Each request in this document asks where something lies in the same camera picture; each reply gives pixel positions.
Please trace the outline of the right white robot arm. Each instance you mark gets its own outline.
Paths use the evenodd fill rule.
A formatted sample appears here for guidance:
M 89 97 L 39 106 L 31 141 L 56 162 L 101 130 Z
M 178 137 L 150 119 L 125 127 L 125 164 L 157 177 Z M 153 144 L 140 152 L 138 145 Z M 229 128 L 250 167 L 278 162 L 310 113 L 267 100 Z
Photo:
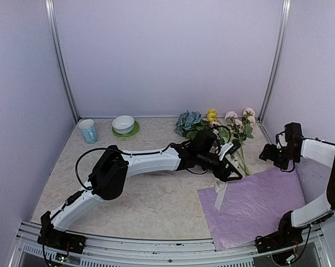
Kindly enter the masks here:
M 301 243 L 302 233 L 335 213 L 335 144 L 303 136 L 300 123 L 291 122 L 276 134 L 274 145 L 266 144 L 259 158 L 272 161 L 282 172 L 299 176 L 306 204 L 286 212 L 276 232 L 256 238 L 259 250 Z

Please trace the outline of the green plate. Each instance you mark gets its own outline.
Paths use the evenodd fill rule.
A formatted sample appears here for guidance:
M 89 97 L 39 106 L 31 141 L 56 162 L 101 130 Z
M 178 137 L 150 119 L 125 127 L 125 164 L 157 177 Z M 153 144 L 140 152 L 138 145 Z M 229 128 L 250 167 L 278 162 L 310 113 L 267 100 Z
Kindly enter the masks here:
M 130 136 L 135 135 L 139 131 L 139 123 L 137 121 L 135 121 L 134 127 L 132 128 L 132 130 L 130 132 L 127 132 L 127 133 L 119 133 L 119 132 L 117 132 L 115 130 L 114 127 L 112 128 L 112 131 L 113 131 L 113 134 L 115 136 L 118 136 L 118 137 L 130 137 Z

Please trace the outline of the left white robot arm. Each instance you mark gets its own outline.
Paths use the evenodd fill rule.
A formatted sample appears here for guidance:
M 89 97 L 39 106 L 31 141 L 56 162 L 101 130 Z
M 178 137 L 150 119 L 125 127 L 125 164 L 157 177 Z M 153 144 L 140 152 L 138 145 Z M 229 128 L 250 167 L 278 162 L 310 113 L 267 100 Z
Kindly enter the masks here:
M 221 182 L 240 180 L 242 174 L 226 158 L 241 147 L 237 140 L 222 145 L 211 130 L 200 130 L 192 140 L 171 143 L 164 149 L 125 151 L 116 145 L 103 148 L 82 187 L 53 211 L 41 216 L 42 238 L 60 248 L 67 242 L 65 231 L 90 208 L 121 195 L 126 178 L 157 171 L 181 171 L 199 166 Z

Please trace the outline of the white ceramic bowl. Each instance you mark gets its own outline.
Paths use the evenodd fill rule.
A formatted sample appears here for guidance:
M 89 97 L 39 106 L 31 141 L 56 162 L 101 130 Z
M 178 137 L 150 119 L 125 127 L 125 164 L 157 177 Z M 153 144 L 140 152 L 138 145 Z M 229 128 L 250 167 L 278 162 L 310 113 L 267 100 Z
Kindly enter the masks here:
M 132 116 L 118 116 L 112 121 L 112 127 L 119 133 L 125 134 L 130 132 L 134 127 L 135 119 Z

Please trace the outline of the purple wrapping paper sheet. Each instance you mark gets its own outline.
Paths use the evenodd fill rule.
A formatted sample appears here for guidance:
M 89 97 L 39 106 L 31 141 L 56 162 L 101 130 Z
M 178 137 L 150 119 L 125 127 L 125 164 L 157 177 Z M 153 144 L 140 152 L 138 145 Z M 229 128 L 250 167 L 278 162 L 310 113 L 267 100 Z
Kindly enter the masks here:
M 220 209 L 213 187 L 198 190 L 203 212 L 217 251 L 275 232 L 281 217 L 305 205 L 297 173 L 269 170 L 230 182 Z

